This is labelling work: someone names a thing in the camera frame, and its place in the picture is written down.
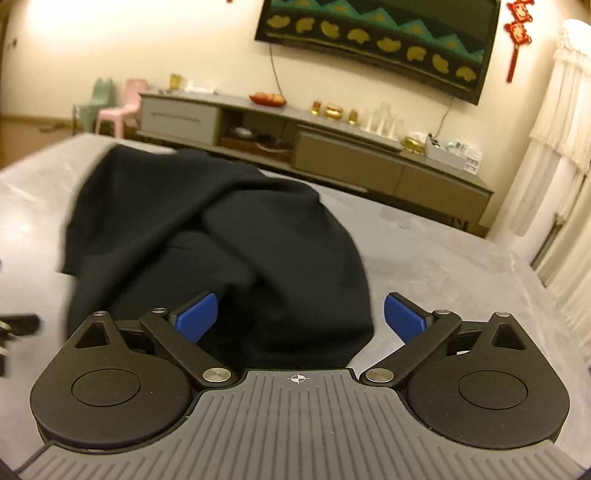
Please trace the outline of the black trousers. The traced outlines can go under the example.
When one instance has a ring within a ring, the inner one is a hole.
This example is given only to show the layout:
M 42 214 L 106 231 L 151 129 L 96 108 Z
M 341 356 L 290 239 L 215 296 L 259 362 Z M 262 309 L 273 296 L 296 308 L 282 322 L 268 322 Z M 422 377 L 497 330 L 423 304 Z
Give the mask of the black trousers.
M 98 310 L 129 320 L 212 293 L 199 344 L 235 370 L 344 368 L 374 334 L 360 253 L 318 192 L 202 152 L 110 148 L 79 190 L 62 270 L 67 333 Z

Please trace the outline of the white curtain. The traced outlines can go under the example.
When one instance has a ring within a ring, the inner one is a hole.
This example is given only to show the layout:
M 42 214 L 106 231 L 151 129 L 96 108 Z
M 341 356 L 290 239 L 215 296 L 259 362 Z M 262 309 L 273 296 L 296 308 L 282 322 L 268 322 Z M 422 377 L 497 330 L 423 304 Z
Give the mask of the white curtain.
M 590 358 L 590 26 L 564 21 L 548 88 L 489 234 L 530 264 Z

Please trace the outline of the white storage box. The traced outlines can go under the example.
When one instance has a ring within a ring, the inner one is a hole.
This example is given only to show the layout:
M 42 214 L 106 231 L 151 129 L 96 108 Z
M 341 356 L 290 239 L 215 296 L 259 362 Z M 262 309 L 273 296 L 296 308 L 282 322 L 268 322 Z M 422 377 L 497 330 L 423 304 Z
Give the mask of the white storage box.
M 426 140 L 426 155 L 450 167 L 476 175 L 483 159 L 480 150 L 472 148 L 466 143 L 452 141 L 444 144 L 432 136 Z

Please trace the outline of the clear glass cups set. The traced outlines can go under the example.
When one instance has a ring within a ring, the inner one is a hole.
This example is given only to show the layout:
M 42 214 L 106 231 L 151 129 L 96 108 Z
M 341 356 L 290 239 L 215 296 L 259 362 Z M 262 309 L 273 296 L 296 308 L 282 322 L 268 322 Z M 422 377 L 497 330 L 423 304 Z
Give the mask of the clear glass cups set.
M 404 136 L 404 121 L 388 102 L 382 102 L 378 107 L 367 108 L 361 117 L 360 128 L 389 140 L 401 141 Z

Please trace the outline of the long grey TV cabinet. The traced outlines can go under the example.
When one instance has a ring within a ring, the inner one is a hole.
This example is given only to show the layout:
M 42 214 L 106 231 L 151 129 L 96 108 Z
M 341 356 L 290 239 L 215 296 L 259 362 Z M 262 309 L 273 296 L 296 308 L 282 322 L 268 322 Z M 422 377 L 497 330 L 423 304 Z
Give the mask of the long grey TV cabinet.
M 193 147 L 427 218 L 478 227 L 494 194 L 478 176 L 348 124 L 221 94 L 148 91 L 139 135 Z

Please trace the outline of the gold ornament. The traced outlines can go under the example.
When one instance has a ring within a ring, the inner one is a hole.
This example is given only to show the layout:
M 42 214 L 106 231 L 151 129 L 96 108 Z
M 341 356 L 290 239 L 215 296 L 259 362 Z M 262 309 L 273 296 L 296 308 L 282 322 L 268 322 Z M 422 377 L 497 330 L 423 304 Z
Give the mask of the gold ornament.
M 325 106 L 324 114 L 325 117 L 329 119 L 339 120 L 342 118 L 342 111 L 344 111 L 344 109 L 342 109 L 342 106 L 327 105 Z

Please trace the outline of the pink plastic chair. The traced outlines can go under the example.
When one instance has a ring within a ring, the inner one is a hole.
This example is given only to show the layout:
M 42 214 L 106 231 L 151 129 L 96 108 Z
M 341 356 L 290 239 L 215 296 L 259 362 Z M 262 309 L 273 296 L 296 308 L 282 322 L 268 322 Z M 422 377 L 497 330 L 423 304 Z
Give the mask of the pink plastic chair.
M 118 107 L 104 108 L 98 112 L 95 133 L 99 134 L 101 124 L 108 121 L 113 124 L 114 137 L 122 139 L 126 121 L 139 118 L 141 93 L 147 90 L 148 82 L 145 79 L 128 79 L 123 88 L 123 104 Z

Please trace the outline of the red fruit plate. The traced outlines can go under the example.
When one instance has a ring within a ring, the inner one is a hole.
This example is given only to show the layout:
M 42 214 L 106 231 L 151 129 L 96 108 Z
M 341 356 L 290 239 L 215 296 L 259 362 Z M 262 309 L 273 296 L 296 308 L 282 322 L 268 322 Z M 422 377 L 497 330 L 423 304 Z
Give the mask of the red fruit plate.
M 286 98 L 280 94 L 256 92 L 256 94 L 249 95 L 249 99 L 256 105 L 282 108 L 287 105 Z

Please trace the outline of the green plastic chair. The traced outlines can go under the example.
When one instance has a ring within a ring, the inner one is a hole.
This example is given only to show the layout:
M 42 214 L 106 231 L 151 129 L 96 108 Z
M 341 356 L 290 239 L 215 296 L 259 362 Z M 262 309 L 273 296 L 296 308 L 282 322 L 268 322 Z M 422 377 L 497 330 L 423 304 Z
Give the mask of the green plastic chair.
M 99 78 L 95 81 L 88 101 L 74 104 L 72 107 L 72 134 L 78 131 L 92 133 L 98 113 L 114 105 L 114 82 L 111 78 Z

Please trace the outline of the yellow cup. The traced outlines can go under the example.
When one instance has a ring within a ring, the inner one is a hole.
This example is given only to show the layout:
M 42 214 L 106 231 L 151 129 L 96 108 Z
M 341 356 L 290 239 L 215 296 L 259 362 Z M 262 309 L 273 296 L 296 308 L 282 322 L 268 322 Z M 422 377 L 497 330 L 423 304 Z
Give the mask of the yellow cup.
M 170 90 L 179 90 L 182 84 L 182 76 L 179 74 L 170 74 L 169 75 L 169 89 Z

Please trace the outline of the red Chinese knot ornament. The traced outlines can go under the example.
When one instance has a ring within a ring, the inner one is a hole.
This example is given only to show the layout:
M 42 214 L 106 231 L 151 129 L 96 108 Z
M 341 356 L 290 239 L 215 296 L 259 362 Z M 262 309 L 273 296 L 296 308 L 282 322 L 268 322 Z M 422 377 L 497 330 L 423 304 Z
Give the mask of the red Chinese knot ornament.
M 507 83 L 513 82 L 520 49 L 532 43 L 526 25 L 533 21 L 529 7 L 534 5 L 535 0 L 514 0 L 506 3 L 512 20 L 504 25 L 504 30 L 513 43 L 513 53 L 506 78 Z

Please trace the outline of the wall mounted television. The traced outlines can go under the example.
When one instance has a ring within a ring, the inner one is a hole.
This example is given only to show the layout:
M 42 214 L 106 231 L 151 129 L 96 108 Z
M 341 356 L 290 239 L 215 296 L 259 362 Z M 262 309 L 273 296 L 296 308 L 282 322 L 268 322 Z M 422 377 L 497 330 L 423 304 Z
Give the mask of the wall mounted television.
M 479 103 L 498 1 L 270 0 L 256 40 L 341 55 Z

